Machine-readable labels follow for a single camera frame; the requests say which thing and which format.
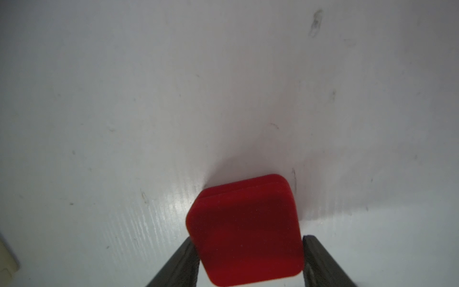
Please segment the red brooch box two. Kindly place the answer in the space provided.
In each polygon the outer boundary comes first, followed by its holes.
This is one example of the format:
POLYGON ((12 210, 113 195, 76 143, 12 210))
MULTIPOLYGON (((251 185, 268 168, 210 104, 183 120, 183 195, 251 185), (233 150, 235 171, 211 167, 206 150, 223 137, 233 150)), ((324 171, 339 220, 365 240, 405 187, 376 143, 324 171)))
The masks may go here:
POLYGON ((296 276, 304 268, 295 199, 281 175, 204 189, 186 216, 186 228, 216 286, 296 276))

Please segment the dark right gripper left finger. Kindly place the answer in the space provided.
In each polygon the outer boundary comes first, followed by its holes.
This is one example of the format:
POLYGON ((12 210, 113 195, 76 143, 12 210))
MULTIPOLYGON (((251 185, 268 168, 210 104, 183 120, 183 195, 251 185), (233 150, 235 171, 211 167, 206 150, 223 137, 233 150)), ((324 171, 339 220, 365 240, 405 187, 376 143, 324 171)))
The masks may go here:
POLYGON ((198 252, 188 237, 147 287, 196 287, 199 266, 198 252))

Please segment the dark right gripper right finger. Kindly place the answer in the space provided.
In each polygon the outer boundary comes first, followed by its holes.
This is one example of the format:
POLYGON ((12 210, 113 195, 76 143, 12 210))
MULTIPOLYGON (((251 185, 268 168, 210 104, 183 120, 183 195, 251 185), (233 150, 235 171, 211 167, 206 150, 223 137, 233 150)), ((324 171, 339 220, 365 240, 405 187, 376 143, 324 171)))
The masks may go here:
POLYGON ((306 287, 357 287, 317 237, 303 236, 302 243, 306 287))

